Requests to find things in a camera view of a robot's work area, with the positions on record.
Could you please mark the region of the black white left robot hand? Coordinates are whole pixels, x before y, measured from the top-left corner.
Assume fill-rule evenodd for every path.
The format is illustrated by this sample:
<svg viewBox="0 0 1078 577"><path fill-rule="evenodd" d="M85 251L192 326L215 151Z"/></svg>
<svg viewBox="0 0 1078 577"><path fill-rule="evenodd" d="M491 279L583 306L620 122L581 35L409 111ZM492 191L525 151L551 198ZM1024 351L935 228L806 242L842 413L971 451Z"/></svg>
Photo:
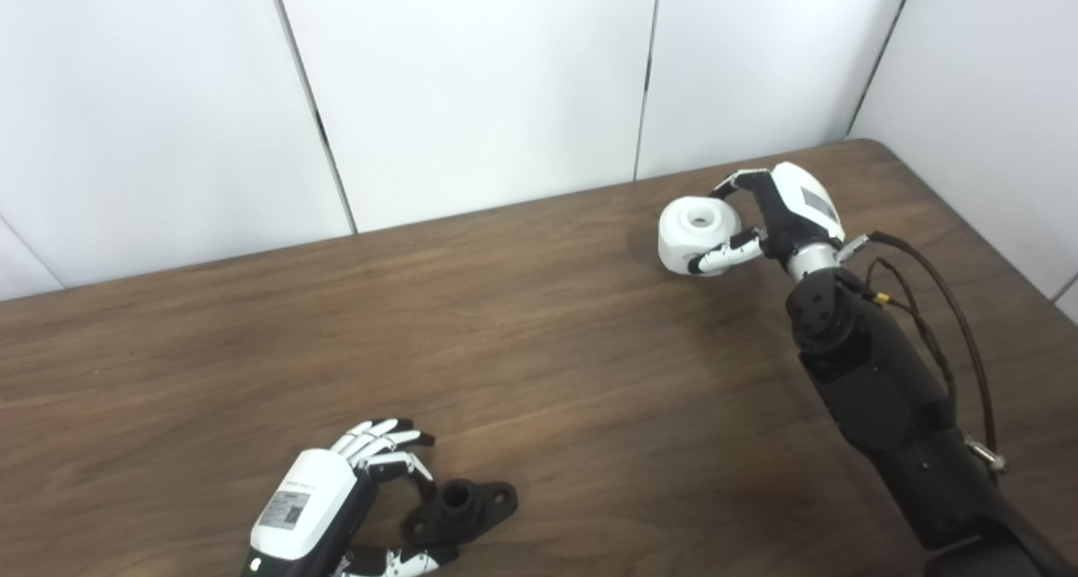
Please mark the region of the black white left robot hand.
<svg viewBox="0 0 1078 577"><path fill-rule="evenodd" d="M381 485L407 478L421 500L436 479L409 447L433 447L412 420L367 420L327 449L301 451L250 532L243 576L419 576L456 562L456 545L355 546Z"/></svg>

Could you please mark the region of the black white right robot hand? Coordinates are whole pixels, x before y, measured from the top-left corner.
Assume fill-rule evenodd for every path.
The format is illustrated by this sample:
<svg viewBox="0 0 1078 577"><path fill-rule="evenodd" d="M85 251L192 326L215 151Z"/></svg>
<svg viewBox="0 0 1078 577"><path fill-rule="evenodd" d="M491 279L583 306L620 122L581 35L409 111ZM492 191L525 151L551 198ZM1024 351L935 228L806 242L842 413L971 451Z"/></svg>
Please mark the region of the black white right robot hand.
<svg viewBox="0 0 1078 577"><path fill-rule="evenodd" d="M828 190L796 163L773 168L740 169L728 175L707 196L727 200L746 190L762 215L763 225L743 229L729 241L690 258L686 273L711 276L758 258L773 259L799 281L816 271L839 269L846 242Z"/></svg>

